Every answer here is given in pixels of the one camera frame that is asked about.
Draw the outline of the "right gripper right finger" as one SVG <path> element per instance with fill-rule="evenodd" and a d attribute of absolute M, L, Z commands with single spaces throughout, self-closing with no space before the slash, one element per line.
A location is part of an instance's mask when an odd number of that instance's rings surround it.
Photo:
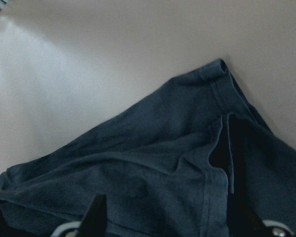
<path fill-rule="evenodd" d="M 268 237 L 269 230 L 245 203 L 233 204 L 233 236 L 234 237 Z"/>

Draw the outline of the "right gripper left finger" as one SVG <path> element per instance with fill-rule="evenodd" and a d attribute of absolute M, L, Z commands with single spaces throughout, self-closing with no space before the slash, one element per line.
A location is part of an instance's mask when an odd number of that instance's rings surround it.
<path fill-rule="evenodd" d="M 104 237 L 107 229 L 106 195 L 96 195 L 77 230 L 78 237 Z"/>

